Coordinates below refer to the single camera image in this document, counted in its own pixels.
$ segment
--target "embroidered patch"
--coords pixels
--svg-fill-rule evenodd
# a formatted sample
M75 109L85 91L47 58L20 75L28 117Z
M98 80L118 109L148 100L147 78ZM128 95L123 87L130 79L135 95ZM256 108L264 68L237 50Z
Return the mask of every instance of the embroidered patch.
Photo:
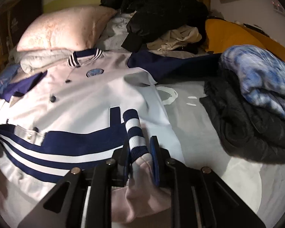
M102 74L103 72L104 72L103 69L91 69L91 70L87 71L87 77L97 75L97 74Z

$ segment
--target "purple fabric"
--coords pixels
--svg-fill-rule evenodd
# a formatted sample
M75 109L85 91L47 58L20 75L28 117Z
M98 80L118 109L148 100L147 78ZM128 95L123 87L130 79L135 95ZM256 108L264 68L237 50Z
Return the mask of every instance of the purple fabric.
M27 92L32 90L32 88L36 86L46 76L46 74L47 71L35 74L22 81L8 84L3 93L0 95L0 98L5 99L5 101L9 102L12 96L22 97Z

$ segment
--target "striped collar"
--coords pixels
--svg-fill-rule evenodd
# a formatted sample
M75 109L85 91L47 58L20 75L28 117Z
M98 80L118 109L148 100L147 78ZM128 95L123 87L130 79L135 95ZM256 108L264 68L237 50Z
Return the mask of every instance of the striped collar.
M87 62L94 61L102 55L103 51L98 48L83 51L74 51L69 57L67 64L71 67L79 67Z

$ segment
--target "black jacket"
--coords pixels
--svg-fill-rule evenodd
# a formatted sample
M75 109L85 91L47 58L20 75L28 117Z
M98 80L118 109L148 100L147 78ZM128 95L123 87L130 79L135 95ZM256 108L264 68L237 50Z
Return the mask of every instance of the black jacket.
M127 24L128 37L122 47L137 52L142 43L153 42L168 30L183 25L197 27L206 39L205 21L208 10L197 0L101 0L101 5L122 12L137 11Z
M248 103L237 76L222 70L205 83L200 102L205 107L225 151L263 163L285 163L285 120Z

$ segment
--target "snap button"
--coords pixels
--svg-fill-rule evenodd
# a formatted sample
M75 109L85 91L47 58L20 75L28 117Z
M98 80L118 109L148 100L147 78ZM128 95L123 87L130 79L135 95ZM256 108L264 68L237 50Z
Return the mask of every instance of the snap button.
M56 97L55 97L54 95L52 95L52 96L49 98L49 100L50 100L52 103L54 103L54 102L56 101Z

